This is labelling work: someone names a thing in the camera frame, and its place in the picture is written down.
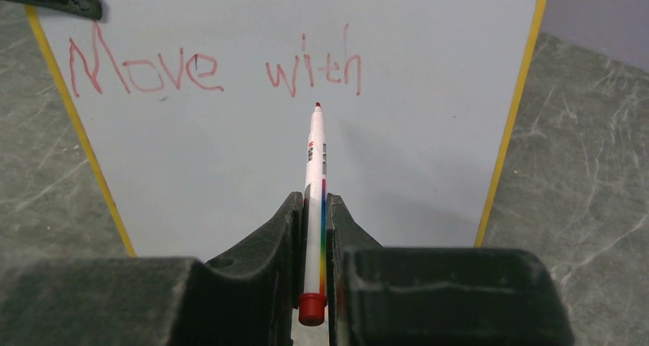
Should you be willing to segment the yellow framed whiteboard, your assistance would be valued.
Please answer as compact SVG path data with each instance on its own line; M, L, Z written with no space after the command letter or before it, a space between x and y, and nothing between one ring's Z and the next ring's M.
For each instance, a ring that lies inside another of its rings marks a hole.
M304 187L391 246L484 235L546 0L101 0L28 19L122 240L209 259Z

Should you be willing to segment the white red-ended marker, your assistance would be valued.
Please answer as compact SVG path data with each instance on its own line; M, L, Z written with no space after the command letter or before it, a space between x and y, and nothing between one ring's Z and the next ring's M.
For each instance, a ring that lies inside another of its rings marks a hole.
M308 327L325 320L327 300L326 269L326 178L327 145L325 115L315 104L308 135L305 171L305 266L302 294L298 297L298 321Z

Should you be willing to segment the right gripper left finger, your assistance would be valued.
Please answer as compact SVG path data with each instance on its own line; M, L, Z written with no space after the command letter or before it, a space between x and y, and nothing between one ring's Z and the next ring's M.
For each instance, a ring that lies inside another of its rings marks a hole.
M1 277L3 345L290 345L302 195L213 259L56 258Z

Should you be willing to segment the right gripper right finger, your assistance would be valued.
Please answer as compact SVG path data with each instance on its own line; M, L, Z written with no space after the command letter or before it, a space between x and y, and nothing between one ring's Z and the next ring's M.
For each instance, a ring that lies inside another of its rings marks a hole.
M569 316L526 250L388 247L327 198L332 345L573 345Z

